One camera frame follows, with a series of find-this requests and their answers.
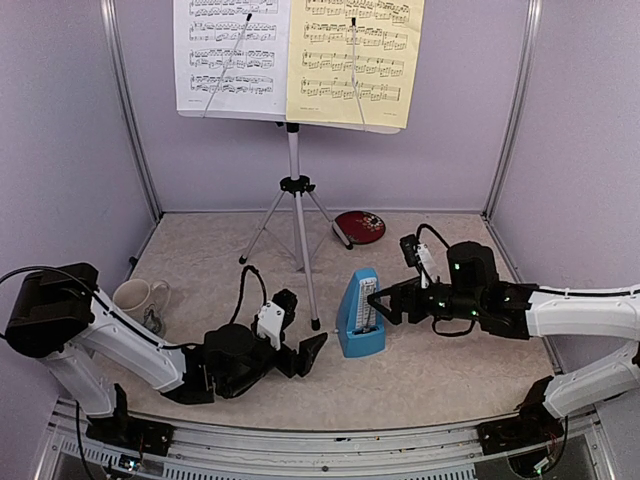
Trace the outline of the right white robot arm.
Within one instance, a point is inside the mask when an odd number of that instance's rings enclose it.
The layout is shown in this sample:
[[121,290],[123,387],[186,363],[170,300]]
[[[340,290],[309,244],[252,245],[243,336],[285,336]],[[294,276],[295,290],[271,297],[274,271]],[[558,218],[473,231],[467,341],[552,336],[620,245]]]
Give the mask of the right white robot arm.
[[520,404],[511,433],[535,442],[551,421],[639,386],[639,288],[604,291],[553,289],[500,279],[492,249],[474,241],[446,248],[449,282],[432,279],[419,233],[400,240],[417,276],[368,296],[368,304],[394,325],[467,320],[507,339],[577,335],[625,340],[613,353],[573,372],[536,381]]

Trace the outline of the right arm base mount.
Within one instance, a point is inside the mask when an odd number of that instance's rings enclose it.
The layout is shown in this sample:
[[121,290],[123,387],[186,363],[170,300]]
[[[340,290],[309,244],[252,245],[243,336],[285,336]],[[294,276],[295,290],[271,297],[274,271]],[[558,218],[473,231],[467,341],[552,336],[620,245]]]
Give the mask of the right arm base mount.
[[541,444],[564,435],[557,419],[538,420],[519,416],[481,423],[476,428],[484,455],[493,455]]

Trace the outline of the white sheet music page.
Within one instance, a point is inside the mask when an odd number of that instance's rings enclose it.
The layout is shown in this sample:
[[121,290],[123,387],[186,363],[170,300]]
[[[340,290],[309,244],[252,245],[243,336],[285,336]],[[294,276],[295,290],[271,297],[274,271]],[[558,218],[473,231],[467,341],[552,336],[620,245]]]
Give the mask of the white sheet music page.
[[176,110],[183,117],[283,121],[291,3],[173,3]]

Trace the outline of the white perforated music stand desk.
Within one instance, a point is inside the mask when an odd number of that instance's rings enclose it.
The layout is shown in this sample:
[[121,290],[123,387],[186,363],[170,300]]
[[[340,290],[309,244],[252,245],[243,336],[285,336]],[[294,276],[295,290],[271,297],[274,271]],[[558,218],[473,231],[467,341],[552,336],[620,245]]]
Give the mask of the white perforated music stand desk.
[[406,128],[422,1],[176,1],[184,117]]

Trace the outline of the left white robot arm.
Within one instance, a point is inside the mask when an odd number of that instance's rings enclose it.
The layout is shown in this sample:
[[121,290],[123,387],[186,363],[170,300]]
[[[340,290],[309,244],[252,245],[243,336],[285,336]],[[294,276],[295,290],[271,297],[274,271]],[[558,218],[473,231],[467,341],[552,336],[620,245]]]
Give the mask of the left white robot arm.
[[133,372],[161,396],[182,405],[235,399],[274,369],[288,378],[309,374],[328,336],[298,347],[285,343],[296,295],[283,289],[265,299],[251,325],[230,320],[199,343],[170,343],[133,320],[102,291],[88,263],[26,266],[2,276],[23,281],[2,335],[18,354],[45,365],[79,408],[121,445],[140,434],[123,389],[103,378],[97,352]]

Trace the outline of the blue metronome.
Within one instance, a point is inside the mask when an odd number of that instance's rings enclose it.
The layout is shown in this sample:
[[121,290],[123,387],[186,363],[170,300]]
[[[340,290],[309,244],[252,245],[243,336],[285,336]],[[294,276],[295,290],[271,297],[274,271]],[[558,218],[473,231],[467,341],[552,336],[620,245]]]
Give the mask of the blue metronome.
[[385,350],[382,316],[367,301],[378,287],[378,275],[373,268],[356,270],[349,281],[336,317],[336,330],[345,358],[362,358]]

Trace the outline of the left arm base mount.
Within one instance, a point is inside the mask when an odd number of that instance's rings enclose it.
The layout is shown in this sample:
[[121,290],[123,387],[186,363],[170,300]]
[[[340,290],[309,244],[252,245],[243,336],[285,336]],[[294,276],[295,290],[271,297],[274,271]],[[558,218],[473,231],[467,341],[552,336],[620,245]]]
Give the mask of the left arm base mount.
[[125,416],[89,418],[86,435],[105,444],[142,454],[166,456],[175,428],[164,422]]

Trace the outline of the yellowed sheet music page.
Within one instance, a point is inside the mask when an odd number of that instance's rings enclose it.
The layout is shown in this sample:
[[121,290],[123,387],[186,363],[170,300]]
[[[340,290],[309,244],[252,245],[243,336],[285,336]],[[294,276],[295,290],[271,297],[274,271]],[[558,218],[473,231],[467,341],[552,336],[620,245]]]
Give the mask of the yellowed sheet music page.
[[424,13],[411,0],[292,2],[287,120],[406,128]]

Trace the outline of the silver tripod stand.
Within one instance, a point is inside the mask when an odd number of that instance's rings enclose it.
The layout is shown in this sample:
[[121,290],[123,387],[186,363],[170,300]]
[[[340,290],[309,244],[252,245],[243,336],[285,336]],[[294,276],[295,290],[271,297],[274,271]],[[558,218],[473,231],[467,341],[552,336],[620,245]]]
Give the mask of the silver tripod stand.
[[274,238],[293,258],[295,269],[297,271],[302,271],[305,275],[307,296],[310,307],[310,326],[313,331],[319,331],[321,328],[321,321],[317,308],[315,286],[312,274],[312,252],[309,247],[304,217],[304,197],[308,196],[311,199],[312,203],[319,209],[320,213],[324,216],[324,219],[328,222],[329,230],[338,237],[339,241],[347,250],[352,250],[354,248],[354,243],[347,237],[341,227],[337,224],[336,219],[331,215],[329,210],[322,203],[318,193],[316,192],[316,185],[308,176],[301,173],[299,154],[300,125],[298,123],[291,122],[277,122],[276,126],[278,128],[284,128],[287,134],[289,175],[283,177],[280,180],[279,190],[276,193],[273,201],[271,202],[269,209],[263,215],[261,221],[259,222],[251,240],[242,252],[239,258],[239,263],[241,265],[247,263],[250,254],[260,236],[263,232],[267,231],[268,223],[275,213],[276,209],[279,207],[284,196],[286,194],[290,195],[292,198],[294,250],[290,251],[287,245],[284,244],[276,235],[274,235]]

